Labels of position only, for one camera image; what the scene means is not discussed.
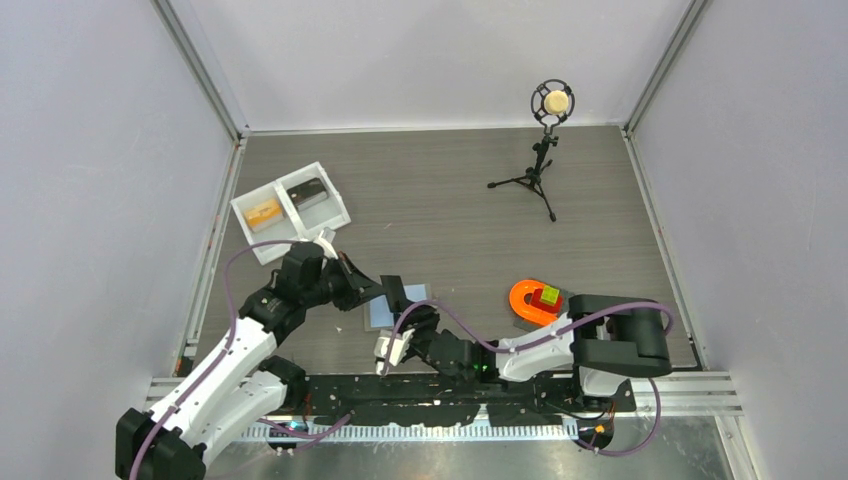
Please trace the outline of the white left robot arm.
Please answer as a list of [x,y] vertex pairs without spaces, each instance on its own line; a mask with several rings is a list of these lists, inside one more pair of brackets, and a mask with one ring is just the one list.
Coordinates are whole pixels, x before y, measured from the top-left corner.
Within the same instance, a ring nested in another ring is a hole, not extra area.
[[298,412],[306,372],[275,350],[309,309],[342,312],[384,295],[343,252],[291,241],[267,284],[231,308],[230,327],[199,366],[146,411],[128,409],[116,425],[121,479],[201,479],[224,447],[261,417]]

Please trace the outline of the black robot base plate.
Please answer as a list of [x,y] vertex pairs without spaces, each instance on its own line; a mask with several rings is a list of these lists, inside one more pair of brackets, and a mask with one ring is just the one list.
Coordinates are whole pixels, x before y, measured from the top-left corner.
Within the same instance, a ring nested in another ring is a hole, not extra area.
[[461,383],[439,374],[312,375],[274,415],[313,418],[330,426],[351,416],[353,426],[466,426],[484,412],[494,426],[553,425],[564,416],[596,420],[601,413],[636,410],[631,384],[611,398],[579,393],[566,372],[545,372],[526,382]]

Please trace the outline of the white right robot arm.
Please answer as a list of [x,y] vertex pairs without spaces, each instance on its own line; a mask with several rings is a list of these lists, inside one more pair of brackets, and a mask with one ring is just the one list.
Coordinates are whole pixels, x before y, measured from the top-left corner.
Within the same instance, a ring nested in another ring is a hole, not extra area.
[[395,311],[393,327],[380,332],[374,348],[382,376],[411,358],[465,384],[524,383],[570,366],[572,400],[591,411],[628,379],[672,371],[667,336],[676,316],[653,300],[579,294],[553,323],[499,340],[483,339],[465,322],[459,325],[467,339],[440,328],[441,314],[457,315],[434,300],[405,301]]

